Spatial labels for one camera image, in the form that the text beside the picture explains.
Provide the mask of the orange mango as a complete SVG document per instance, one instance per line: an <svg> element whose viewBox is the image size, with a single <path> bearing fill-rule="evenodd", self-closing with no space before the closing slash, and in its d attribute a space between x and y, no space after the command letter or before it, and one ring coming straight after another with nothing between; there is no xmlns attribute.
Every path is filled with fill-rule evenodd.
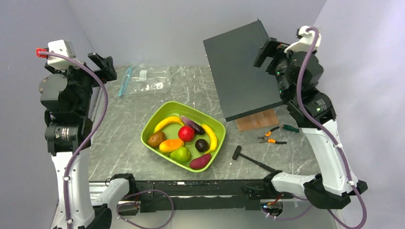
<svg viewBox="0 0 405 229"><path fill-rule="evenodd" d="M181 139L168 139L159 145L159 151L164 154L171 153L184 145L185 143Z"/></svg>

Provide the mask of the clear zip top bag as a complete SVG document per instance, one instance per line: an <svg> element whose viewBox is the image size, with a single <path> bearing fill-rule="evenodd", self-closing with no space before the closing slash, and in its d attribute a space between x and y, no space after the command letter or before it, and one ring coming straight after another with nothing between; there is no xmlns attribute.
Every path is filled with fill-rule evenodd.
<svg viewBox="0 0 405 229"><path fill-rule="evenodd" d="M122 75L118 96L165 94L171 88L168 66L140 64L130 66Z"/></svg>

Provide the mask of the green pear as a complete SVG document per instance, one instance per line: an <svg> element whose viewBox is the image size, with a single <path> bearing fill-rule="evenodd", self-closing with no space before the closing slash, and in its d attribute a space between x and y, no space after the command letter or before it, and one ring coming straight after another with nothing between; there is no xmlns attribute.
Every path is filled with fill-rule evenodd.
<svg viewBox="0 0 405 229"><path fill-rule="evenodd" d="M191 154L187 147L181 146L171 152L170 157L175 159L178 162L186 163L190 160Z"/></svg>

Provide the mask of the dark purple plum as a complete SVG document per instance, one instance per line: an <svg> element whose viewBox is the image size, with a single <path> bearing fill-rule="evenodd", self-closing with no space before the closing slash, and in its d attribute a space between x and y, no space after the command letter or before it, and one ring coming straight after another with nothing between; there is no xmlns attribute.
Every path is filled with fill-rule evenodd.
<svg viewBox="0 0 405 229"><path fill-rule="evenodd" d="M210 149L209 143L205 139L198 139L194 144L196 150L200 153L204 153Z"/></svg>

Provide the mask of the red apple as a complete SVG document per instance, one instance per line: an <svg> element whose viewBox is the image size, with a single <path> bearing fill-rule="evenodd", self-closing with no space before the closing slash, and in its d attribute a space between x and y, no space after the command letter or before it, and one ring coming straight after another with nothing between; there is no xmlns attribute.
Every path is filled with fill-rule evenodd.
<svg viewBox="0 0 405 229"><path fill-rule="evenodd" d="M178 137L183 142L191 142L194 139L195 130L189 126L183 126L178 131Z"/></svg>

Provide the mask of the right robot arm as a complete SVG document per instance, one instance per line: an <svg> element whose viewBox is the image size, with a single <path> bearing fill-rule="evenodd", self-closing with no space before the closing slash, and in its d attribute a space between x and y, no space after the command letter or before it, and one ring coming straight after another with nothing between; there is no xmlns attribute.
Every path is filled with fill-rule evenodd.
<svg viewBox="0 0 405 229"><path fill-rule="evenodd" d="M324 69L315 52L289 51L287 47L269 38L254 65L260 67L266 58L272 58L266 71L275 76L280 98L309 140L320 173L303 176L271 169L264 178L263 192L269 198L291 193L305 197L319 209L342 209L351 196L367 190L367 183L354 175L339 153L335 110L330 98L317 89Z"/></svg>

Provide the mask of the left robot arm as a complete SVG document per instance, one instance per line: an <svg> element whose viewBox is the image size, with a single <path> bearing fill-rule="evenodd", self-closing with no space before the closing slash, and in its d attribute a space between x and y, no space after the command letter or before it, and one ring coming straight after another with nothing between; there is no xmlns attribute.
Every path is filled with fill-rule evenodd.
<svg viewBox="0 0 405 229"><path fill-rule="evenodd" d="M55 54L38 49L37 56L48 61L61 60L61 66L45 64L50 75L39 85L40 101L45 107L44 133L47 149L55 167L59 208L56 229L108 229L116 216L118 202L132 200L137 194L132 174L116 174L111 184L95 200L90 198L87 173L91 137L98 129L89 118L93 88L105 88L117 79L113 58L89 53L98 66L91 70L68 54Z"/></svg>

